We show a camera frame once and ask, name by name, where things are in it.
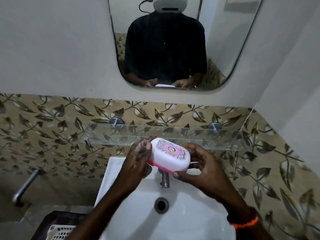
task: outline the soap box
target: soap box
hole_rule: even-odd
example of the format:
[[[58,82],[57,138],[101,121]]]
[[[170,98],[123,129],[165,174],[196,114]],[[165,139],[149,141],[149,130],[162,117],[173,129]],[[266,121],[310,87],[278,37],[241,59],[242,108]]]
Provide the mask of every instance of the soap box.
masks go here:
[[[151,144],[152,154],[148,164],[169,173],[188,169],[190,153],[187,149],[162,138],[152,140]]]

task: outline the reflected hand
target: reflected hand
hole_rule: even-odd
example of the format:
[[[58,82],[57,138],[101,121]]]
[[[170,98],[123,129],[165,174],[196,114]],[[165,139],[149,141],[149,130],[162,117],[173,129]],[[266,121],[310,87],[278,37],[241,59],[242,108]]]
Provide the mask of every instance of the reflected hand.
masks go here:
[[[146,80],[144,82],[144,86],[145,87],[154,87],[155,85],[157,85],[157,83],[158,83],[158,79],[154,78],[154,79]]]
[[[196,83],[195,83],[193,77],[189,77],[188,79],[181,79],[181,80],[175,81],[172,85],[177,88],[191,89],[196,85]]]
[[[194,162],[190,164],[189,168],[197,168],[201,171],[201,174],[191,175],[177,171],[173,173],[174,178],[197,187],[207,196],[216,199],[223,205],[246,207],[243,198],[233,187],[212,154],[197,144],[185,143],[182,146],[190,152],[191,162]]]
[[[138,143],[134,143],[122,168],[110,189],[120,190],[126,197],[140,184],[147,168],[147,161],[151,156],[151,141],[156,136],[150,136]]]

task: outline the orange bracelet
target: orange bracelet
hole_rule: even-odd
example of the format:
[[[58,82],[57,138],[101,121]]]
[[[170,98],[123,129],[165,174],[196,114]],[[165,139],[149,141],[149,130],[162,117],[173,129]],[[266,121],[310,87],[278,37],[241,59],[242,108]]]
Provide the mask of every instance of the orange bracelet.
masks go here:
[[[252,221],[246,223],[246,224],[234,224],[231,223],[232,226],[234,226],[235,230],[238,230],[239,228],[246,228],[246,227],[251,227],[257,224],[258,222],[258,217],[256,216]]]

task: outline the drain hole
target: drain hole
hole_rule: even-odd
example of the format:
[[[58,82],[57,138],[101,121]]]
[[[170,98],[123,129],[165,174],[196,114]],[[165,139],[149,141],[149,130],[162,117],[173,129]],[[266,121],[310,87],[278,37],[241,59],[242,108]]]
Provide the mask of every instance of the drain hole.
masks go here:
[[[158,203],[158,209],[162,211],[162,210],[164,210],[165,208],[166,208],[165,202],[159,201],[159,203]]]

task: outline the white ceramic sink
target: white ceramic sink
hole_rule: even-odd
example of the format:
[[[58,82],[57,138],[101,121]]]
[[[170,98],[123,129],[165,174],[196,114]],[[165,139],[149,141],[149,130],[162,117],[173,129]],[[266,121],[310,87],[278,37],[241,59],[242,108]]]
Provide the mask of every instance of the white ceramic sink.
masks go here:
[[[111,157],[95,205],[117,177],[124,157]],[[188,173],[199,174],[197,169]],[[234,227],[227,222],[222,204],[197,188],[170,175],[170,188],[161,188],[158,168],[142,180],[138,188],[120,205],[101,240],[234,240]],[[158,214],[155,201],[164,197],[169,209]]]

